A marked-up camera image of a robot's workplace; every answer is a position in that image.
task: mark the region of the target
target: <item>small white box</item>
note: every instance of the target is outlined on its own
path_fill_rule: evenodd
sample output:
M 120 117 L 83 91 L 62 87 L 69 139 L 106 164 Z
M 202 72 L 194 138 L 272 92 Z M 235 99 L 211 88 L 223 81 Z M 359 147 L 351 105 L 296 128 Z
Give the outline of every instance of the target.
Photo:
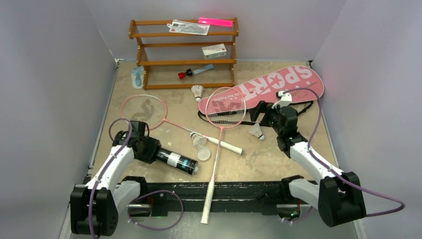
M 225 48 L 224 44 L 218 44 L 214 46 L 203 47 L 202 52 L 204 53 L 204 59 L 212 59 L 225 56 L 227 49 Z

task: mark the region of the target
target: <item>white badminton racket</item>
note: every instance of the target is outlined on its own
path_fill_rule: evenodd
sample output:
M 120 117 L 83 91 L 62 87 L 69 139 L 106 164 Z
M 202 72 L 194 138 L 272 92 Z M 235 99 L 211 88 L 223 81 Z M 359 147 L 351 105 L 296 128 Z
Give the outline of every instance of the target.
M 220 128 L 220 142 L 223 135 L 223 129 L 239 125 L 245 117 L 245 114 L 246 102 L 243 94 L 230 87 L 222 87 L 214 91 L 214 93 L 208 98 L 207 106 L 205 107 L 205 115 L 207 116 L 208 121 L 212 125 Z M 204 210 L 201 218 L 201 223 L 203 224 L 208 224 L 208 217 L 210 215 L 219 150 L 220 144 L 218 144 L 217 147 L 214 170 L 212 171 L 211 180 L 208 184 L 207 195 L 205 196 Z
M 195 132 L 191 129 L 183 127 L 179 124 L 167 120 L 167 105 L 159 98 L 150 95 L 135 95 L 131 96 L 124 101 L 120 108 L 120 113 L 123 118 L 130 120 L 138 120 L 146 122 L 153 130 L 160 126 L 164 121 L 172 125 L 185 129 L 189 132 L 201 135 L 205 137 L 209 142 L 213 144 L 219 143 L 218 139 L 203 135 Z M 242 148 L 233 146 L 226 142 L 221 142 L 221 146 L 237 154 L 242 154 Z

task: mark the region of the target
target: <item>wooden shelf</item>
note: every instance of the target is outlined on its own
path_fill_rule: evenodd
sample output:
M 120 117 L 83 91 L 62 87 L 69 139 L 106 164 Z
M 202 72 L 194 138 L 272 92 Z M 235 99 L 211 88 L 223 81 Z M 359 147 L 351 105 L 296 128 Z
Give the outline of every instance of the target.
M 237 62 L 236 54 L 236 37 L 239 35 L 239 25 L 237 23 L 237 18 L 225 19 L 233 21 L 233 27 L 227 28 L 228 31 L 209 31 L 207 36 L 231 36 L 231 41 L 216 41 L 216 42 L 183 42 L 183 43 L 149 43 L 144 44 L 142 42 L 143 37 L 172 37 L 172 36 L 198 36 L 203 35 L 193 35 L 185 33 L 172 33 L 172 32 L 157 32 L 157 33 L 139 33 L 137 26 L 146 26 L 146 25 L 166 25 L 172 23 L 172 20 L 153 20 L 153 21 L 135 21 L 132 20 L 129 26 L 129 38 L 136 39 L 138 43 L 138 53 L 136 57 L 136 65 L 144 66 L 145 75 L 144 75 L 144 89 L 176 89 L 176 88 L 190 88 L 193 84 L 174 84 L 174 85 L 148 85 L 148 75 L 150 66 L 166 66 L 166 65 L 206 65 L 206 64 L 230 64 L 231 70 L 231 82 L 229 83 L 210 83 L 210 84 L 199 84 L 204 87 L 224 87 L 224 86 L 234 86 L 234 65 Z M 197 23 L 197 19 L 188 19 L 181 20 Z M 224 44 L 231 46 L 231 56 L 229 59 L 203 59 L 203 60 L 173 60 L 173 61 L 148 61 L 148 57 L 145 53 L 146 47 L 190 47 L 190 46 L 210 46 Z

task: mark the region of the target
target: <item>racket handle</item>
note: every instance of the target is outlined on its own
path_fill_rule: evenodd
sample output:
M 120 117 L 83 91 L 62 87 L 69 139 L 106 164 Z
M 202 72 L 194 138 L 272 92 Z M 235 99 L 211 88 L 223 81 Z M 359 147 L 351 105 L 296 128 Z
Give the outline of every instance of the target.
M 208 217 L 210 216 L 212 196 L 214 194 L 214 181 L 208 183 L 207 195 L 205 196 L 204 210 L 202 211 L 202 224 L 208 224 Z
M 208 138 L 208 141 L 211 142 L 211 143 L 213 143 L 213 144 L 218 145 L 218 139 L 216 139 L 216 138 L 209 137 Z M 221 147 L 226 148 L 226 149 L 228 149 L 228 150 L 230 150 L 232 152 L 235 152 L 235 153 L 240 154 L 240 155 L 242 154 L 242 151 L 243 151 L 242 148 L 233 146 L 233 145 L 231 145 L 229 143 L 226 143 L 224 141 L 222 141 L 220 145 L 221 145 Z

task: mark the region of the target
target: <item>blue object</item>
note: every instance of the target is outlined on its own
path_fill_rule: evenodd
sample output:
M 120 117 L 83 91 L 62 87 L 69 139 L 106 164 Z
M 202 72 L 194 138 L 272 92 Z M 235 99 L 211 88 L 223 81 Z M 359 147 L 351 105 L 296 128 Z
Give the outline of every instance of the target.
M 132 69 L 132 75 L 135 76 L 135 85 L 137 87 L 141 86 L 141 74 L 144 72 L 144 67 L 139 66 Z

